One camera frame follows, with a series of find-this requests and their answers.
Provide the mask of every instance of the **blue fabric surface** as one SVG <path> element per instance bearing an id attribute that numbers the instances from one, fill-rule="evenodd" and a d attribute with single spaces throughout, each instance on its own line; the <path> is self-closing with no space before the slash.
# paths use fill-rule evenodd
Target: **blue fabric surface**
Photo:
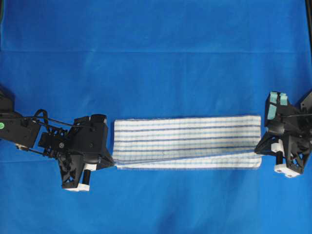
<path id="1" fill-rule="evenodd" d="M 270 91 L 311 89 L 304 0 L 5 0 L 0 85 L 16 111 L 72 122 L 261 114 Z M 2 233 L 311 233 L 312 164 L 94 172 L 60 188 L 54 160 L 0 141 Z"/>

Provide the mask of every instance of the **folded towel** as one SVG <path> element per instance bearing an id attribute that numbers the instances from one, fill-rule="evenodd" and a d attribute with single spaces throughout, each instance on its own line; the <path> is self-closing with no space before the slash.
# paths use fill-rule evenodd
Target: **folded towel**
<path id="1" fill-rule="evenodd" d="M 115 121 L 120 169 L 258 168 L 260 116 Z"/>

